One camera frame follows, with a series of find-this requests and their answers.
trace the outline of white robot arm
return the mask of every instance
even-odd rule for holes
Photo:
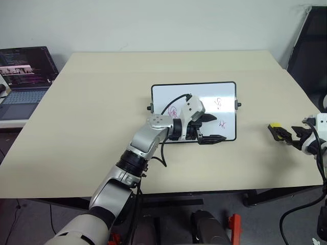
[[[205,108],[199,97],[190,95],[181,110],[181,118],[172,119],[160,114],[149,116],[93,194],[89,211],[75,217],[46,245],[106,244],[114,221],[132,196],[131,188],[135,188],[141,177],[145,176],[147,163],[161,141],[198,138],[199,144],[213,144],[226,139],[220,135],[202,136],[199,131],[201,119],[216,119],[204,113]]]

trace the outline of white wall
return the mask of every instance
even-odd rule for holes
[[[326,0],[0,0],[0,48],[77,51],[268,49],[285,67],[310,5]]]

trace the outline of laptop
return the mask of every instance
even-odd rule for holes
[[[58,74],[45,46],[0,49],[0,75],[11,89],[0,121],[29,119]]]

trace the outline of table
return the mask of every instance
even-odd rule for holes
[[[318,113],[267,51],[75,53],[0,166],[0,198],[91,196],[149,115],[151,85],[217,81],[237,84],[236,141],[165,145],[143,193],[321,184],[313,157],[267,129]]]

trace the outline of laptop keyboard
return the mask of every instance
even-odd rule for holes
[[[2,102],[2,105],[38,103],[44,96],[45,92],[46,90],[11,92]]]

